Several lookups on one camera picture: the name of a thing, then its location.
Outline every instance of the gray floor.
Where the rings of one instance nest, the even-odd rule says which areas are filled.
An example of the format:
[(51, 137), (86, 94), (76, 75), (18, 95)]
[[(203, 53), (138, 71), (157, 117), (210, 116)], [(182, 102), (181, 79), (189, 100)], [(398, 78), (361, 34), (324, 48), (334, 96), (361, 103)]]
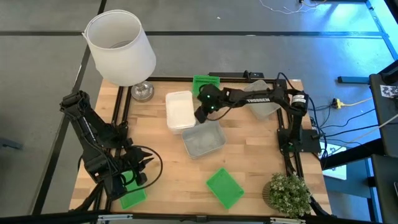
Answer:
[[(298, 9), (293, 2), (263, 0), (274, 9)], [(372, 3), (377, 4), (377, 13), (387, 15), (382, 1)], [(99, 6), (99, 0), (0, 0), (0, 31), (83, 30)], [(135, 13), (146, 31), (377, 31), (363, 3), (326, 3), (314, 11), (291, 15), (271, 12), (257, 0), (108, 0), (106, 11), (111, 9)], [(389, 32), (396, 29), (391, 18), (387, 15), (381, 20), (387, 23), (392, 42), (398, 43), (396, 33)], [(316, 105), (325, 105), (332, 98), (353, 103), (371, 96), (368, 86), (336, 84), (337, 76), (365, 77), (393, 62), (379, 38), (161, 36), (149, 40), (157, 56), (153, 75), (192, 76), (247, 69), (274, 78), (277, 72), (284, 72), (289, 78), (303, 80)], [(73, 86), (84, 49), (82, 37), (0, 36), (0, 136), (24, 145), (20, 151), (0, 149), (0, 217), (30, 212), (62, 116), (58, 104)], [(101, 76), (90, 59), (81, 89), (90, 94), (93, 106), (100, 83)], [(333, 110), (327, 124), (343, 124), (372, 108), (369, 101)], [(319, 114), (319, 120), (325, 119), (326, 112)], [(367, 114), (358, 118), (358, 123), (376, 124), (376, 115)], [(345, 129), (357, 126), (350, 123)], [(327, 132), (338, 131), (330, 128)], [(343, 134), (337, 139), (350, 141), (364, 132)], [(359, 142), (378, 137), (374, 133)], [(69, 128), (45, 213), (67, 211), (80, 154), (81, 146)], [(329, 193), (335, 215), (369, 219), (363, 198)]]

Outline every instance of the white lamp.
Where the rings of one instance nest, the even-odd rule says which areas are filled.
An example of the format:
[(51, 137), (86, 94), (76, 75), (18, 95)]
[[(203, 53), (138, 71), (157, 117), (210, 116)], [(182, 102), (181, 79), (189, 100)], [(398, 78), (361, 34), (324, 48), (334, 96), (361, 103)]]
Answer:
[(90, 21), (87, 40), (96, 69), (112, 83), (132, 86), (132, 97), (148, 101), (154, 87), (145, 81), (155, 70), (156, 56), (140, 20), (123, 10), (104, 12)]

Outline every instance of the green plastic tray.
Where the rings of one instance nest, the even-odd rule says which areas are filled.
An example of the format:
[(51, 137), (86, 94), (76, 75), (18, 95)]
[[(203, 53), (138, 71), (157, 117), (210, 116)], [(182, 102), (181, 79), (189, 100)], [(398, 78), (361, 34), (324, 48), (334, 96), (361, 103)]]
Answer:
[(244, 190), (224, 168), (219, 169), (206, 184), (226, 209), (230, 209), (244, 195)]
[[(132, 171), (126, 171), (122, 173), (122, 175), (126, 178), (127, 181), (129, 181), (132, 178)], [(131, 184), (127, 185), (126, 188), (127, 190), (137, 189), (138, 186), (136, 181), (133, 181)], [(145, 194), (145, 190), (142, 189), (136, 192), (126, 194), (125, 196), (121, 197), (120, 204), (122, 205), (122, 209), (128, 209), (143, 202), (146, 198), (147, 195)]]
[(192, 85), (193, 96), (197, 97), (199, 95), (199, 88), (202, 85), (206, 85), (206, 84), (213, 84), (218, 88), (220, 85), (220, 78), (206, 76), (206, 75), (194, 75), (193, 76), (193, 85)]

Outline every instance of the wooden table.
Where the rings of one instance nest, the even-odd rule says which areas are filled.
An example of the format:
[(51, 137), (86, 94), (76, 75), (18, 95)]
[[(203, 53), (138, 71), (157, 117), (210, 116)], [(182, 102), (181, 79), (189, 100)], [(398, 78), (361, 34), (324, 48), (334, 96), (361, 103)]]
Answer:
[[(272, 174), (285, 173), (285, 164), (277, 142), (278, 120), (273, 113), (267, 121), (258, 121), (247, 106), (231, 110), (220, 125), (227, 143), (219, 151), (205, 157), (191, 159), (181, 135), (173, 135), (166, 125), (165, 95), (170, 92), (191, 90), (191, 82), (152, 82), (155, 88), (153, 99), (147, 103), (131, 101), (129, 109), (129, 136), (135, 144), (156, 150), (164, 161), (161, 178), (146, 189), (147, 200), (131, 209), (122, 210), (119, 200), (112, 204), (112, 212), (163, 213), (163, 214), (207, 214), (207, 215), (280, 215), (262, 200), (261, 191)], [(302, 89), (300, 81), (293, 81)], [(221, 83), (220, 88), (244, 88), (247, 83)], [(103, 81), (95, 111), (110, 123), (118, 87)], [(119, 112), (121, 120), (123, 105)], [(194, 100), (195, 109), (199, 105)], [(217, 117), (223, 113), (212, 114)], [(310, 129), (308, 115), (303, 127)], [(331, 213), (328, 195), (320, 163), (311, 153), (301, 153), (305, 181), (322, 208)], [(155, 159), (144, 172), (151, 182), (159, 173), (160, 162)], [(208, 180), (220, 167), (224, 167), (244, 189), (244, 196), (230, 208), (225, 209), (206, 186)], [(76, 208), (93, 190), (95, 183), (86, 173), (83, 164), (77, 176), (70, 208)], [(104, 208), (106, 197), (102, 197)]]

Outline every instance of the small green plant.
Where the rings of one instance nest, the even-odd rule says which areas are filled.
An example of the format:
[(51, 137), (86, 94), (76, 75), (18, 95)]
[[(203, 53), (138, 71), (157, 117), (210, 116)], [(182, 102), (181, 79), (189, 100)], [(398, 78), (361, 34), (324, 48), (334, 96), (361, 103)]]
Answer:
[(276, 173), (263, 190), (264, 201), (291, 218), (298, 218), (311, 212), (310, 196), (304, 180), (296, 175), (287, 177)]

